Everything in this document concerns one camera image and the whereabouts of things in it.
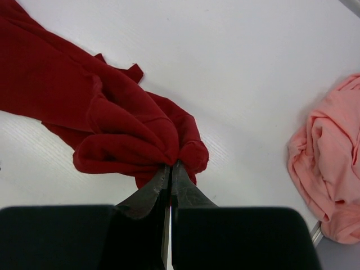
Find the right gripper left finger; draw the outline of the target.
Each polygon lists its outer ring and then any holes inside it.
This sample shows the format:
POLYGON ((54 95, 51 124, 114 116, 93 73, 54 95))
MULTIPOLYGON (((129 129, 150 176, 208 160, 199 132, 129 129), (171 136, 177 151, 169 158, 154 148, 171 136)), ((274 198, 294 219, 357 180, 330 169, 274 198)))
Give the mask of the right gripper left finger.
POLYGON ((170 168, 117 205, 1 210, 2 269, 166 269, 170 168))

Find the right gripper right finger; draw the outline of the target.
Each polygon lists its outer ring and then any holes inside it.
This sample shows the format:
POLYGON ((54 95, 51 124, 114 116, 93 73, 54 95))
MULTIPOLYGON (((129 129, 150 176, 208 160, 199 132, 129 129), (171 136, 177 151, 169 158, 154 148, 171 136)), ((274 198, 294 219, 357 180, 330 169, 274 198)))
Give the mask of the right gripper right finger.
POLYGON ((172 168, 174 269, 320 269, 302 216, 283 207, 220 207, 172 168))

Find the dark red t shirt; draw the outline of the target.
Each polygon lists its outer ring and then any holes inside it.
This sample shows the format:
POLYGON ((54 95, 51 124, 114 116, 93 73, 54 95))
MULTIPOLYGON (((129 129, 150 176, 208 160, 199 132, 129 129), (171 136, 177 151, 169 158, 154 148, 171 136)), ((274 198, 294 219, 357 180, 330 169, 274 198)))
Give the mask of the dark red t shirt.
POLYGON ((83 173, 121 173, 143 187, 162 165, 191 181, 209 152, 195 119, 143 90, 138 65, 118 69, 51 33, 16 1, 1 2, 1 110, 40 120, 74 149, 83 173))

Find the pink t shirt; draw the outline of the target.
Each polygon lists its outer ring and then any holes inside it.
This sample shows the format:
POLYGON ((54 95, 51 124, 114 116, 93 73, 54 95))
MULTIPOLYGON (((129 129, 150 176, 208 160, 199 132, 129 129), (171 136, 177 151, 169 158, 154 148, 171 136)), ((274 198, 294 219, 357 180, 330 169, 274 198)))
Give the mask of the pink t shirt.
POLYGON ((287 169, 322 234, 359 243, 359 74, 309 112, 288 143, 287 169))

